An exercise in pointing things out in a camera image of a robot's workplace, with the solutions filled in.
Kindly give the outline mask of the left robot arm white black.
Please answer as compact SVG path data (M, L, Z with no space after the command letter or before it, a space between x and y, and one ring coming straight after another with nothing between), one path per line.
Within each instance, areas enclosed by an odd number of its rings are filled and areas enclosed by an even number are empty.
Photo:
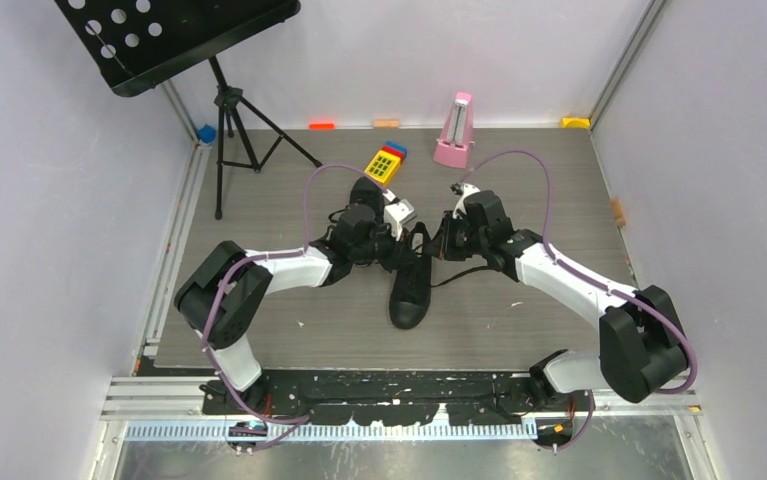
M258 381L262 368L247 337L264 297L329 286L356 266L387 262L414 216L406 200L380 212L351 204L324 237L307 247L246 251L223 241L213 249L177 290L173 304L229 382L227 400L232 406L252 414L264 405L266 389Z

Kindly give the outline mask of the black canvas shoe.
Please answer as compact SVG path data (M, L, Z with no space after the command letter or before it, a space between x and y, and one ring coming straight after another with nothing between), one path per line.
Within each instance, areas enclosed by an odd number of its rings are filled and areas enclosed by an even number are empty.
M358 178L355 181L351 188L347 205L331 212L328 215L328 221L331 224L336 224L338 217L342 213L346 212L349 208L359 205L371 208L374 212L375 222L378 224L383 223L384 208L386 206L384 193L377 183L366 177Z
M432 283L432 256L426 253L431 238L426 225L418 222L397 243L394 253L381 266L395 273L388 302L388 316L392 325L401 330L417 327L427 315L432 290L445 286L467 275L489 271L489 266L463 270L436 284Z

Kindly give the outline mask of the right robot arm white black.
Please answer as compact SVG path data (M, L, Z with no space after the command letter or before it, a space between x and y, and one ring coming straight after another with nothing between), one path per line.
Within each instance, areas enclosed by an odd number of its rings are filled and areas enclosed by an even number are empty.
M612 281L554 250L539 234L514 229L491 190L471 184L452 190L457 204L440 225L440 258L479 256L489 269L549 295L598 333L597 351L559 350L529 369L525 386L536 406L555 410L573 392L606 388L640 403L693 371L696 361L663 289Z

